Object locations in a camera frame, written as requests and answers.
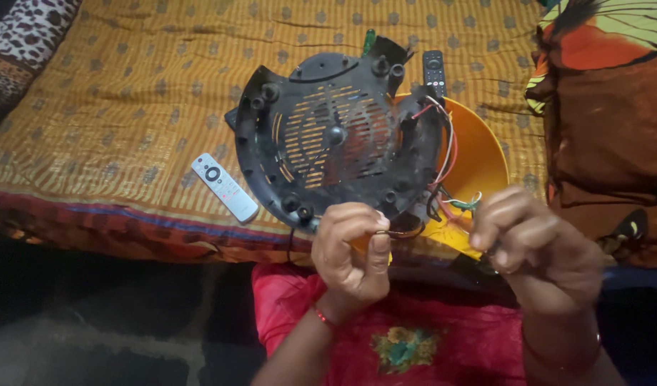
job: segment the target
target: remote control button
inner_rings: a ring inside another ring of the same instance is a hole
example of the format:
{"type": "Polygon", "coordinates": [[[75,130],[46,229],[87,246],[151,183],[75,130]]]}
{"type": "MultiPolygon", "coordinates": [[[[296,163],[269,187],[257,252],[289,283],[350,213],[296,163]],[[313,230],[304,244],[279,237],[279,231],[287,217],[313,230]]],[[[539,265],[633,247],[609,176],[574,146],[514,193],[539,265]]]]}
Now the remote control button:
{"type": "Polygon", "coordinates": [[[210,182],[214,182],[216,181],[216,179],[219,178],[220,175],[221,175],[221,171],[219,170],[219,168],[214,166],[213,168],[207,170],[207,173],[205,174],[205,178],[210,182]]]}
{"type": "Polygon", "coordinates": [[[429,60],[428,63],[426,64],[426,67],[428,69],[439,69],[441,66],[442,63],[440,63],[440,60],[438,59],[429,60]]]}

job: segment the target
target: slotted vent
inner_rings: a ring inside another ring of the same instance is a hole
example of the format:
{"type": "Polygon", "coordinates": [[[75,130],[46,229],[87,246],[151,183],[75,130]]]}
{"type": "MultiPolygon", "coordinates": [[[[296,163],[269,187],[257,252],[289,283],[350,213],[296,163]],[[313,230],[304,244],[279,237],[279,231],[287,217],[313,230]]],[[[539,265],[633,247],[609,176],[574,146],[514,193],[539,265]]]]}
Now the slotted vent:
{"type": "Polygon", "coordinates": [[[389,113],[367,92],[319,86],[294,107],[288,117],[277,114],[272,125],[277,162],[286,180],[297,178],[311,189],[383,173],[378,162],[389,151],[392,127],[389,113]],[[344,128],[347,136],[329,157],[325,134],[333,127],[344,128]]]}

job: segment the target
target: bed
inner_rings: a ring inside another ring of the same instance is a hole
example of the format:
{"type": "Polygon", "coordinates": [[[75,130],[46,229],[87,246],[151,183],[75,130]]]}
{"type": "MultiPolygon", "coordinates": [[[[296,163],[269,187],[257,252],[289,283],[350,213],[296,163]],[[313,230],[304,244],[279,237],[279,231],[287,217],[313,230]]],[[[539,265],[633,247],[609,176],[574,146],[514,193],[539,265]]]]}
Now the bed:
{"type": "MultiPolygon", "coordinates": [[[[444,53],[450,98],[484,119],[513,183],[543,197],[533,0],[85,0],[66,40],[0,123],[0,237],[123,258],[307,264],[310,237],[262,209],[241,225],[190,171],[212,154],[247,189],[224,114],[257,66],[289,74],[366,30],[444,53]]],[[[450,260],[418,239],[409,252],[450,260]]]]}

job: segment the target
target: red bangle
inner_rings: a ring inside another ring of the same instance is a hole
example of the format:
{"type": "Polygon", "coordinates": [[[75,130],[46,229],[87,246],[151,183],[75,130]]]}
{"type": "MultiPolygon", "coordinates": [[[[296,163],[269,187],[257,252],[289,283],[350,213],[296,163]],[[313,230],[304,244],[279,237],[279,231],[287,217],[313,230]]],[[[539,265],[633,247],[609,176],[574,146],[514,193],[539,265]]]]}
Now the red bangle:
{"type": "Polygon", "coordinates": [[[524,348],[526,348],[526,351],[531,354],[532,357],[534,357],[535,360],[540,362],[540,364],[546,366],[546,367],[552,367],[552,368],[558,368],[560,370],[564,370],[567,372],[575,372],[575,373],[582,373],[585,372],[586,370],[590,369],[595,362],[600,358],[600,353],[602,352],[602,338],[600,338],[600,334],[597,334],[597,350],[593,352],[593,354],[590,357],[589,361],[584,361],[578,365],[570,365],[570,366],[565,366],[559,363],[555,363],[554,361],[551,361],[550,359],[545,358],[544,356],[538,354],[532,347],[529,345],[529,341],[526,339],[526,334],[524,332],[524,325],[522,323],[521,325],[521,340],[524,343],[524,348]]]}
{"type": "Polygon", "coordinates": [[[313,304],[313,307],[314,307],[314,312],[316,312],[319,319],[321,319],[325,325],[330,327],[332,330],[338,329],[338,326],[336,326],[336,324],[333,323],[332,321],[328,320],[328,318],[324,315],[324,313],[321,310],[319,310],[319,307],[317,307],[316,303],[313,304]]]}

